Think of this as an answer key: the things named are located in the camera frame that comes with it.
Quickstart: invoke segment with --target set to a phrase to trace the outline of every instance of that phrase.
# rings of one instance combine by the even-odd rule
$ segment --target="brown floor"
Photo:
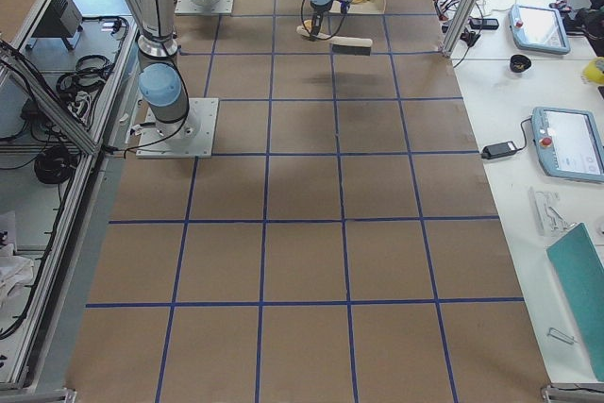
[[[190,95],[221,98],[215,155],[128,158],[68,386],[83,403],[541,401],[430,0],[349,17],[369,58],[296,36],[300,1],[177,19]]]

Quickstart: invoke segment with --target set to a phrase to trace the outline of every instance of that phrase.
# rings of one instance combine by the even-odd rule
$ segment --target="black cup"
[[[510,69],[514,73],[522,73],[530,68],[531,62],[527,56],[522,54],[515,54],[510,57]]]

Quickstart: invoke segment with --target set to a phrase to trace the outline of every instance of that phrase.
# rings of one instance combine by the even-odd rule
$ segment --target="connector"
[[[487,145],[482,148],[480,157],[484,160],[496,160],[499,158],[505,158],[506,156],[515,155],[518,152],[518,147],[514,142],[502,142]]]
[[[474,31],[471,32],[467,29],[467,27],[463,30],[460,36],[460,40],[466,42],[468,47],[474,46],[474,44],[476,44],[476,42],[478,41],[478,38],[480,38],[480,34]]]

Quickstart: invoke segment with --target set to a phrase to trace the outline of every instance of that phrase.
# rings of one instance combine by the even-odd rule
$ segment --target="mounting plate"
[[[216,117],[218,116],[218,98],[190,98],[189,109],[192,115],[199,120],[201,127],[195,136],[178,141],[170,141],[149,145],[144,149],[146,143],[160,141],[162,137],[154,127],[143,131],[136,156],[139,158],[209,158],[214,143],[214,131],[216,129]],[[147,111],[146,122],[155,122],[155,115],[151,109]]]
[[[176,16],[212,16],[216,14],[230,14],[233,11],[235,0],[219,0],[211,7],[197,5],[192,0],[178,0],[176,2]]]

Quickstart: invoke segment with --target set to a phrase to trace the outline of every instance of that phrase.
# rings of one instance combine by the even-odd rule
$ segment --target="white table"
[[[518,0],[525,5],[543,6],[552,0]],[[488,8],[508,8],[514,0],[489,1]],[[509,31],[507,12],[488,14],[497,17],[497,31],[484,31],[455,70],[470,122],[481,149],[490,143],[513,140],[523,142],[520,122],[534,107],[557,107],[591,111],[600,131],[604,131],[604,99],[596,85],[585,81],[581,72],[595,54],[585,39],[572,39],[572,51],[554,56],[519,51]],[[465,52],[460,43],[454,52]],[[509,69],[512,54],[525,54],[533,60],[523,74]],[[484,161],[497,210],[501,218],[516,274],[525,297],[545,368],[552,382],[598,382],[581,344],[566,344],[547,333],[553,327],[580,339],[546,248],[557,238],[542,236],[533,211],[529,190],[558,193],[557,211],[568,222],[584,223],[595,244],[604,244],[598,227],[604,222],[604,188],[592,183],[572,182],[546,176],[540,167],[531,137],[523,150],[503,160]],[[604,256],[604,247],[598,248]]]
[[[509,59],[513,54],[525,54],[530,59],[592,59],[594,51],[592,46],[583,37],[569,37],[571,52],[563,57],[556,57],[538,52],[522,51],[513,42],[510,32],[510,20],[508,11],[514,3],[530,7],[548,7],[556,0],[484,0],[478,2],[485,17],[496,18],[499,21],[498,30],[482,30],[481,38],[471,48],[466,59]],[[472,16],[479,18],[480,12],[477,8],[472,11]],[[459,59],[466,51],[464,42],[458,43],[453,51],[453,59]]]

